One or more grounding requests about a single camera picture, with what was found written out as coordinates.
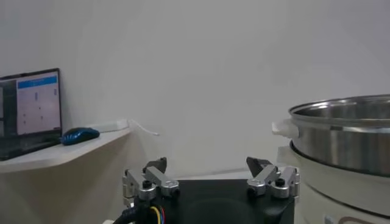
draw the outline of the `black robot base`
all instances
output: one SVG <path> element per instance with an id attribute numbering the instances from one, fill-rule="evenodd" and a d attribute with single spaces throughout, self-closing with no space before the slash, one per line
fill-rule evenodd
<path id="1" fill-rule="evenodd" d="M 114 224 L 293 224 L 299 176 L 248 158 L 249 180 L 172 180 L 166 159 L 123 177 L 128 206 Z"/>

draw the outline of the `white shelf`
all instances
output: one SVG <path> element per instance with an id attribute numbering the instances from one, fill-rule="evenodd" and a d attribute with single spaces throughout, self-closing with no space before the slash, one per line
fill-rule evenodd
<path id="1" fill-rule="evenodd" d="M 58 166 L 92 152 L 122 136 L 128 135 L 130 129 L 101 133 L 100 137 L 76 145 L 55 145 L 33 153 L 0 162 L 0 173 L 18 172 Z"/>

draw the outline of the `white wall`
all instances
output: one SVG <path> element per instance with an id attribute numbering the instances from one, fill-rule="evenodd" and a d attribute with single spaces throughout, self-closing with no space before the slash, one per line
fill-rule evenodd
<path id="1" fill-rule="evenodd" d="M 389 11 L 387 0 L 0 0 L 0 74 L 61 68 L 65 128 L 128 117 L 161 133 L 127 139 L 118 149 L 127 162 L 106 162 L 117 165 L 111 175 L 158 156 L 175 176 L 239 169 L 249 155 L 275 160 L 287 140 L 270 123 L 289 107 L 389 92 Z M 117 214 L 120 193 L 111 209 L 94 198 L 107 177 L 96 175 L 83 190 L 98 190 L 77 204 L 94 219 L 68 205 L 72 218 L 60 223 Z M 33 216 L 52 220 L 18 219 Z"/>

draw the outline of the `metal bracket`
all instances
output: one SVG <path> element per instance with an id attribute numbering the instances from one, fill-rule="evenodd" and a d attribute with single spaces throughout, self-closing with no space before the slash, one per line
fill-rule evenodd
<path id="1" fill-rule="evenodd" d="M 150 201 L 156 197 L 156 185 L 145 179 L 141 172 L 126 170 L 122 183 L 125 205 L 130 203 L 134 196 L 138 196 L 140 200 L 144 201 Z"/>
<path id="2" fill-rule="evenodd" d="M 154 166 L 146 168 L 145 178 L 159 186 L 165 197 L 177 198 L 180 195 L 179 182 L 168 178 Z"/>
<path id="3" fill-rule="evenodd" d="M 288 198 L 297 196 L 299 192 L 299 173 L 294 167 L 286 167 L 280 177 L 271 183 L 272 196 Z"/>
<path id="4" fill-rule="evenodd" d="M 269 186 L 280 175 L 278 167 L 267 165 L 265 168 L 252 179 L 247 180 L 248 195 L 250 197 L 258 197 L 266 193 L 267 186 Z"/>

